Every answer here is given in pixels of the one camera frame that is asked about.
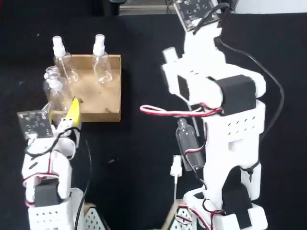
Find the black table surface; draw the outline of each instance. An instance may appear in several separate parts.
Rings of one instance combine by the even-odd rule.
[[[231,15],[224,24],[225,43],[254,55],[285,90],[283,112],[260,145],[261,195],[269,229],[294,229],[307,223],[306,116],[307,14]],[[21,168],[25,141],[16,112],[42,108],[43,74],[52,65],[54,35],[74,54],[90,54],[94,36],[106,35],[106,50],[122,55],[122,121],[83,124],[81,146],[72,161],[72,185],[84,189],[88,159],[93,176],[87,202],[97,205],[112,229],[145,230],[162,226],[173,201],[177,121],[139,112],[142,104],[185,110],[167,91],[160,65],[162,50],[182,54],[184,32],[175,15],[75,18],[0,23],[0,220],[6,229],[28,229]],[[261,70],[248,58],[222,49],[227,61]],[[267,80],[267,121],[279,103],[279,92]],[[191,173],[179,179],[178,197],[200,184]]]

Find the black cable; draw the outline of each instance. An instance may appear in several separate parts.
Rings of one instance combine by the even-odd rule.
[[[211,17],[215,12],[217,12],[218,10],[221,9],[231,9],[231,6],[229,5],[229,3],[223,2],[220,4],[217,4],[216,6],[214,6],[209,12],[207,12],[202,19],[200,20],[200,22],[197,24],[197,26],[195,27],[194,31],[193,31],[193,35],[195,35],[204,25],[206,19],[208,17]]]
[[[273,81],[274,83],[276,84],[276,86],[278,87],[279,89],[279,92],[280,92],[280,102],[279,102],[279,105],[277,107],[277,110],[274,114],[274,116],[272,117],[271,121],[269,122],[268,126],[266,127],[266,129],[264,130],[264,132],[262,133],[262,135],[260,136],[260,139],[259,141],[262,142],[263,139],[265,138],[265,136],[268,134],[269,130],[273,127],[273,125],[275,124],[276,120],[278,119],[280,113],[282,112],[282,109],[283,109],[283,104],[284,104],[284,90],[283,90],[283,87],[282,85],[278,82],[278,80],[260,63],[258,62],[251,54],[245,52],[245,51],[242,51],[242,50],[239,50],[239,49],[235,49],[235,48],[232,48],[231,46],[225,44],[221,38],[217,38],[217,41],[220,42],[220,44],[224,47],[226,47],[227,49],[235,52],[235,53],[238,53],[238,54],[242,54],[248,58],[250,58],[252,61],[254,61],[260,69],[262,69],[262,71],[264,71]],[[258,161],[252,165],[251,167],[247,168],[247,169],[244,169],[242,167],[240,167],[241,170],[247,172],[249,174],[249,180],[251,181],[251,177],[252,177],[252,174],[254,173],[254,169],[260,164],[260,160],[258,159]]]
[[[90,181],[91,181],[91,177],[92,177],[92,167],[93,167],[92,156],[91,156],[90,147],[88,146],[88,143],[87,143],[87,139],[85,139],[85,143],[86,143],[86,146],[87,146],[88,158],[89,158],[89,161],[90,161],[90,171],[89,171],[89,176],[88,176],[88,179],[87,179],[85,191],[83,193],[83,196],[82,196],[82,199],[80,201],[79,208],[78,208],[78,211],[77,211],[77,216],[76,216],[76,222],[75,222],[74,230],[78,229],[79,217],[80,217],[80,214],[81,214],[82,206],[83,206],[83,203],[84,203],[84,200],[85,200],[85,196],[86,196],[87,190],[88,190],[88,188],[90,186]]]
[[[51,152],[51,151],[54,149],[54,147],[56,146],[56,144],[58,143],[58,141],[59,141],[59,139],[61,138],[61,136],[62,136],[64,133],[66,133],[67,131],[70,131],[70,130],[77,130],[78,132],[81,132],[81,130],[80,130],[79,128],[77,128],[77,127],[70,127],[70,128],[67,128],[67,129],[65,129],[63,132],[61,132],[61,133],[58,134],[57,138],[54,140],[54,142],[52,143],[51,147],[50,147],[49,149],[47,149],[46,151],[41,152],[41,153],[35,153],[35,154],[33,154],[33,153],[28,152],[28,150],[26,149],[26,150],[25,150],[25,154],[29,155],[29,156],[32,157],[32,158],[44,156],[45,154]]]

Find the white robot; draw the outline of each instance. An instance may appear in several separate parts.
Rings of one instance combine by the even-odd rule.
[[[75,229],[79,205],[84,201],[83,192],[71,188],[70,160],[79,146],[79,117],[77,99],[57,128],[50,124],[45,109],[18,113],[28,139],[22,175],[31,230]],[[75,141],[69,138],[72,131]],[[83,208],[81,210],[78,230],[85,229]]]
[[[175,48],[163,51],[166,64],[162,69],[170,93],[186,102],[188,115],[199,113],[191,110],[193,105],[205,107],[200,114],[206,136],[204,185],[187,192],[186,205],[179,207],[192,210],[208,230],[264,230],[268,227],[264,209],[251,201],[260,196],[259,137],[264,131],[265,104],[257,98],[266,92],[266,81],[257,72],[226,63],[214,43],[222,31],[214,13],[219,9],[214,6],[217,3],[210,0],[175,0],[186,31],[184,54],[178,58]],[[202,17],[204,11],[206,20],[199,26],[202,19],[197,14]],[[156,107],[151,113],[146,110],[149,107],[141,111],[166,115]],[[223,191],[235,167],[240,168],[241,183]]]

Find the clear bottle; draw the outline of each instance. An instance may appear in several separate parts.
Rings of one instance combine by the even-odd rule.
[[[195,129],[188,125],[187,120],[184,118],[178,120],[176,138],[185,169],[186,171],[191,171],[192,169],[188,165],[184,154],[188,149],[198,149],[200,146],[196,138]],[[205,165],[205,158],[202,151],[187,153],[186,157],[195,170],[203,168]]]
[[[65,76],[69,84],[79,80],[79,74],[72,62],[71,54],[66,53],[62,38],[55,36],[52,38],[52,41],[54,63],[59,68],[61,76]]]
[[[47,81],[50,80],[59,80],[62,84],[63,84],[63,90],[67,91],[67,93],[69,93],[71,95],[72,98],[72,93],[71,90],[69,88],[69,84],[66,78],[62,77],[59,73],[59,69],[56,66],[50,66],[46,69],[46,73],[44,74],[44,84],[43,84],[43,89],[44,92],[46,94],[46,97],[49,99],[50,96],[50,86],[48,84]]]
[[[64,85],[59,79],[46,80],[50,87],[50,95],[48,101],[51,103],[51,118],[56,125],[66,116],[72,104],[72,97],[69,92],[64,89]]]
[[[105,36],[97,34],[93,47],[93,70],[100,83],[112,81],[111,64],[109,55],[105,51]]]

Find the cardboard tray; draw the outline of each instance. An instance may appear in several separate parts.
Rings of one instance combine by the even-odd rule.
[[[92,55],[72,55],[72,60],[80,79],[71,84],[70,88],[80,100],[81,121],[120,121],[120,55],[110,55],[113,80],[105,84],[100,84],[94,74]]]

